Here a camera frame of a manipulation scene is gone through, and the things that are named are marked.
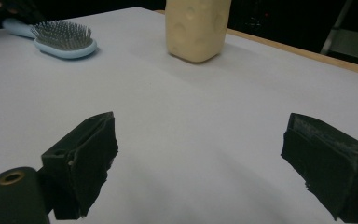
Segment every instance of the hairbrush handle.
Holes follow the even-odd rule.
[[[2,22],[2,26],[13,35],[21,35],[35,39],[34,34],[31,32],[31,25],[27,25],[22,21],[7,18]]]

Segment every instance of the tabletop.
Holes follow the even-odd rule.
[[[281,157],[291,113],[358,139],[358,73],[235,35],[206,63],[165,48],[164,16],[128,8],[71,19],[80,60],[0,30],[0,173],[84,119],[113,111],[119,152],[87,217],[51,223],[342,223]]]

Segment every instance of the dark background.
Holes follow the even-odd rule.
[[[49,21],[127,7],[164,9],[165,0],[34,0]],[[228,27],[319,53],[345,0],[232,0]],[[13,17],[0,10],[1,21]],[[358,0],[341,28],[358,32]]]

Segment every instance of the hairbrush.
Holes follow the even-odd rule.
[[[70,21],[44,21],[27,25],[8,18],[2,26],[13,35],[34,38],[38,49],[63,59],[81,58],[97,49],[97,42],[91,38],[91,29]]]

